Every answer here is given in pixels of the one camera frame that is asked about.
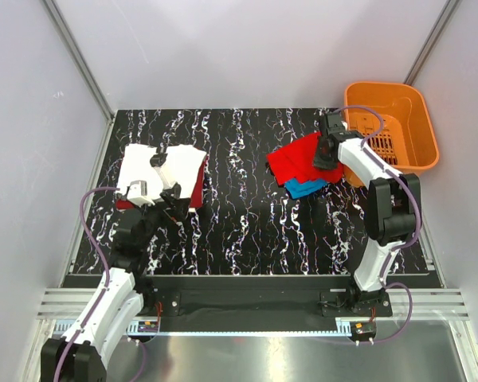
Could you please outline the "white t shirt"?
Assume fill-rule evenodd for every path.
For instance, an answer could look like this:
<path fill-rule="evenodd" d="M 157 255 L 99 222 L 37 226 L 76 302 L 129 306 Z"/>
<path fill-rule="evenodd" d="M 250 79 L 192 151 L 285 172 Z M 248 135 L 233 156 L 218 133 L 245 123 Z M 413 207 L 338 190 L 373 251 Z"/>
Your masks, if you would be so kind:
<path fill-rule="evenodd" d="M 126 145 L 116 192 L 133 205 L 154 205 L 161 193 L 178 189 L 180 199 L 192 197 L 206 152 L 191 145 L 166 148 Z"/>

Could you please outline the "bright red t shirt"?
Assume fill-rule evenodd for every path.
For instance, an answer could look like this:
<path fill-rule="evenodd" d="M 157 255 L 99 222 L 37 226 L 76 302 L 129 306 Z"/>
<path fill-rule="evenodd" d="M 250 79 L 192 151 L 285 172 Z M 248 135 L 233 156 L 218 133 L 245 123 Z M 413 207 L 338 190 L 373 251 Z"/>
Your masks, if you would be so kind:
<path fill-rule="evenodd" d="M 319 170 L 313 166 L 320 133 L 315 132 L 299 138 L 266 156 L 268 167 L 278 185 L 296 179 L 299 183 L 322 179 L 337 183 L 343 177 L 343 166 L 334 170 Z"/>

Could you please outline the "orange plastic basket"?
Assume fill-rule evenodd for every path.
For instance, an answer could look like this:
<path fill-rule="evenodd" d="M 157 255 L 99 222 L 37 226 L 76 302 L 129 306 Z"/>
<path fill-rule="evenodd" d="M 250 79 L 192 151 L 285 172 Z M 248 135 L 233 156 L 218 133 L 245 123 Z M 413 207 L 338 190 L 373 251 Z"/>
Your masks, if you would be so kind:
<path fill-rule="evenodd" d="M 344 92 L 347 125 L 370 138 L 368 145 L 389 165 L 420 175 L 432 169 L 440 152 L 423 95 L 407 84 L 362 81 Z"/>

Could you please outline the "blue t shirt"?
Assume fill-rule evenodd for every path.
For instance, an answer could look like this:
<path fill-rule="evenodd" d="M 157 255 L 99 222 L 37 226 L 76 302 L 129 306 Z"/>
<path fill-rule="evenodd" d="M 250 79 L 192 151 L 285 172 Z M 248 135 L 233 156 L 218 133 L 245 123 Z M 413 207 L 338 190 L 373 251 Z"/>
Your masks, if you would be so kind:
<path fill-rule="evenodd" d="M 299 199 L 301 197 L 306 197 L 312 193 L 320 191 L 327 184 L 328 182 L 323 179 L 300 183 L 295 178 L 293 178 L 285 182 L 284 187 L 288 191 L 290 198 Z"/>

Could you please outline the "dark red t shirt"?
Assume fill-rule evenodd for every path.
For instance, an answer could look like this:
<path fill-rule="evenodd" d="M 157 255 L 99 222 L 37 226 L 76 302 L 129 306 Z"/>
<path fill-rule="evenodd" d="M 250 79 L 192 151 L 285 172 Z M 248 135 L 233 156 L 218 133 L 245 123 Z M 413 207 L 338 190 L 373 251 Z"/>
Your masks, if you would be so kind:
<path fill-rule="evenodd" d="M 123 163 L 119 172 L 119 184 L 130 183 L 132 181 L 158 181 L 165 186 L 164 181 L 170 181 L 171 185 L 179 184 L 182 188 L 181 197 L 190 198 L 189 212 L 196 212 L 203 206 L 203 182 L 205 176 L 206 159 L 200 162 L 197 160 L 190 160 L 189 162 L 182 161 L 180 164 L 163 165 L 160 171 L 152 168 L 150 165 L 140 165 L 139 163 L 126 162 Z M 133 209 L 131 202 L 121 201 L 116 202 L 116 208 L 119 211 Z"/>

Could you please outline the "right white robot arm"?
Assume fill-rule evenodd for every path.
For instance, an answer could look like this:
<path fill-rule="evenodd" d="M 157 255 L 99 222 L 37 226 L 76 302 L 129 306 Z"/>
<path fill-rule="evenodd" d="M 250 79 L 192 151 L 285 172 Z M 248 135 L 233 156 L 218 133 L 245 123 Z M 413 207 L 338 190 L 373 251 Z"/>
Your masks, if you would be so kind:
<path fill-rule="evenodd" d="M 414 173 L 403 174 L 381 159 L 368 138 L 350 130 L 339 111 L 320 117 L 313 166 L 334 170 L 345 165 L 367 187 L 364 225 L 368 241 L 346 291 L 321 306 L 335 314 L 367 316 L 387 300 L 387 273 L 396 252 L 410 247 L 421 231 L 421 184 Z"/>

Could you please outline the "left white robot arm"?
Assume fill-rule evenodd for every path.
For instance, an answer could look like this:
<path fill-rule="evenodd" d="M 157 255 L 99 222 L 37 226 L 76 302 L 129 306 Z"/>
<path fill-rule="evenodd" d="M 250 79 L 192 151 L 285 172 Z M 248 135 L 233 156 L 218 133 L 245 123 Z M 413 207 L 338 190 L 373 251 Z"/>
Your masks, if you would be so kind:
<path fill-rule="evenodd" d="M 107 379 L 111 356 L 134 316 L 161 310 L 154 284 L 145 275 L 150 242 L 161 226 L 181 226 L 189 207 L 190 198 L 174 185 L 153 205 L 121 212 L 96 292 L 70 328 L 41 349 L 41 380 Z"/>

